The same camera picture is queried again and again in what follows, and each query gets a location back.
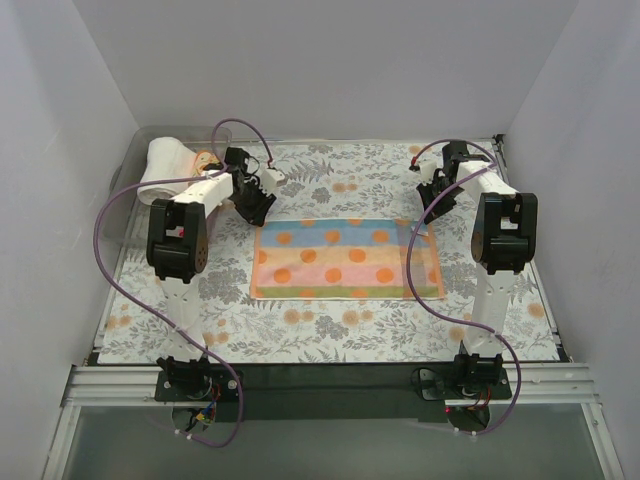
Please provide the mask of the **orange blue patterned towel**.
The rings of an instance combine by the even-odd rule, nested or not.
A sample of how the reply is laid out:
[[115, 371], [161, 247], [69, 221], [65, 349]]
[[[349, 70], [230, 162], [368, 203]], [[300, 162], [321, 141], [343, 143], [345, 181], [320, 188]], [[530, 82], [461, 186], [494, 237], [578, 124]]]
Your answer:
[[257, 300], [398, 300], [445, 296], [435, 233], [408, 219], [272, 221], [256, 233]]

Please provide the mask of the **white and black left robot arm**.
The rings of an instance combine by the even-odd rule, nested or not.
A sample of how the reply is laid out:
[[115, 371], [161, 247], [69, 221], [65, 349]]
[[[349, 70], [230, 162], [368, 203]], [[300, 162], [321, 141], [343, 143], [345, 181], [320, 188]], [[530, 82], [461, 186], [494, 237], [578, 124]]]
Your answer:
[[198, 283], [208, 264], [210, 219], [224, 202], [250, 225], [262, 227], [276, 201], [284, 173], [260, 164], [247, 151], [229, 147], [225, 165], [205, 164], [183, 192], [152, 202], [146, 256], [160, 281], [166, 301], [170, 333], [166, 352], [157, 363], [168, 386], [189, 399], [211, 392], [211, 364], [205, 347]]

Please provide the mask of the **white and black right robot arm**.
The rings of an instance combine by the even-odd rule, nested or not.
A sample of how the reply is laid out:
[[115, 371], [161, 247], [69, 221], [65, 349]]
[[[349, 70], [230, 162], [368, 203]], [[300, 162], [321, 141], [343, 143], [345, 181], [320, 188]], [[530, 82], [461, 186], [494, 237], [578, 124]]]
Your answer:
[[476, 293], [459, 353], [450, 362], [419, 369], [418, 381], [426, 400], [469, 400], [479, 406], [511, 396], [502, 331], [516, 278], [534, 257], [538, 200], [509, 186], [483, 147], [471, 153], [471, 143], [464, 140], [438, 144], [441, 160], [425, 160], [416, 153], [410, 163], [420, 175], [420, 222], [427, 226], [450, 212], [461, 193], [471, 197], [477, 207], [470, 240]]

